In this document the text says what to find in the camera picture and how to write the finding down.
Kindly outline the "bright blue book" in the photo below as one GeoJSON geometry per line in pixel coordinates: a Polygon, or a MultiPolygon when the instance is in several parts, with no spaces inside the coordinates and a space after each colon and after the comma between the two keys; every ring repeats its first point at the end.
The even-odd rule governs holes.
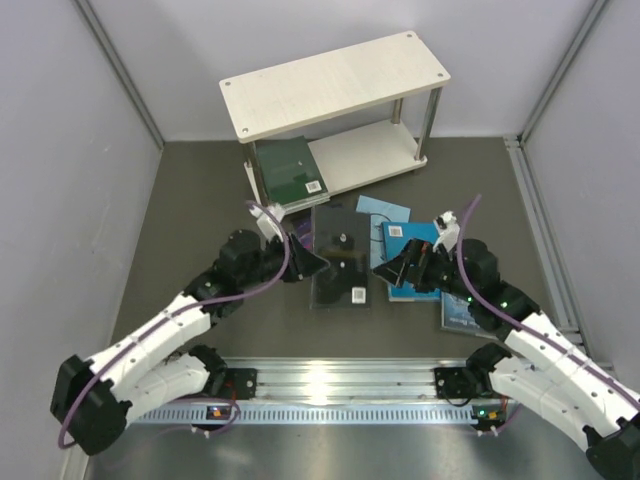
{"type": "MultiPolygon", "coordinates": [[[[383,222],[381,231],[386,262],[398,256],[404,246],[414,238],[434,243],[438,237],[436,227],[432,223],[383,222]]],[[[389,284],[388,298],[390,302],[439,302],[440,291],[419,293],[407,282],[401,287],[389,284]]]]}

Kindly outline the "black glossy book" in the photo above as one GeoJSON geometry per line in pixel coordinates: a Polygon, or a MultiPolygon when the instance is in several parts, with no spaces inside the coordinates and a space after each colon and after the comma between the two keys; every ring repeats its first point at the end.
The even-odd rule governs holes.
{"type": "Polygon", "coordinates": [[[312,309],[370,306],[370,215],[340,206],[312,211],[313,253],[327,267],[312,277],[312,309]]]}

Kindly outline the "pale grey-green book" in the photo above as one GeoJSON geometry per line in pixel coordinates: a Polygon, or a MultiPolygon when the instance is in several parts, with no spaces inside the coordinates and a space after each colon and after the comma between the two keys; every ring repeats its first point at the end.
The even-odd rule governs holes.
{"type": "Polygon", "coordinates": [[[280,205],[287,214],[290,214],[290,213],[306,210],[316,205],[326,203],[329,200],[330,200],[329,194],[318,194],[318,195],[313,195],[297,201],[292,201],[287,203],[281,202],[281,201],[273,201],[273,203],[280,205]]]}

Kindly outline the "dark green book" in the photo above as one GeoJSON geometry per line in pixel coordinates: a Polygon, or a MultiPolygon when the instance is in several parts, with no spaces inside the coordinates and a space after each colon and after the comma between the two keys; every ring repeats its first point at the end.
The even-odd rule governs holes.
{"type": "Polygon", "coordinates": [[[328,195],[304,136],[259,145],[257,159],[271,202],[288,205],[328,195]]]}

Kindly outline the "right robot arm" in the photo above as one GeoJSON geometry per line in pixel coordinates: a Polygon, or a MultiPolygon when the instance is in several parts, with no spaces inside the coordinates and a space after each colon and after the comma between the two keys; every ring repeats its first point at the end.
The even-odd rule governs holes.
{"type": "Polygon", "coordinates": [[[572,344],[522,290],[501,278],[497,257],[480,240],[452,250],[410,240],[377,266],[389,284],[438,290],[468,302],[496,342],[467,360],[478,396],[509,397],[569,437],[604,479],[639,476],[639,394],[572,344]]]}

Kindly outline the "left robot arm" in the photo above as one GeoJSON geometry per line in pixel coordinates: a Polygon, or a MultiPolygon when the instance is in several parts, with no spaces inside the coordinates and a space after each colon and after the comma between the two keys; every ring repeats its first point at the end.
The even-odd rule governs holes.
{"type": "Polygon", "coordinates": [[[58,445],[89,456],[109,448],[138,418],[185,396],[214,397],[227,366],[215,349],[178,350],[233,314],[243,301],[278,281],[294,283],[329,266],[293,234],[267,241],[233,232],[211,267],[196,276],[143,326],[107,349],[59,367],[50,412],[60,423],[58,445]]]}

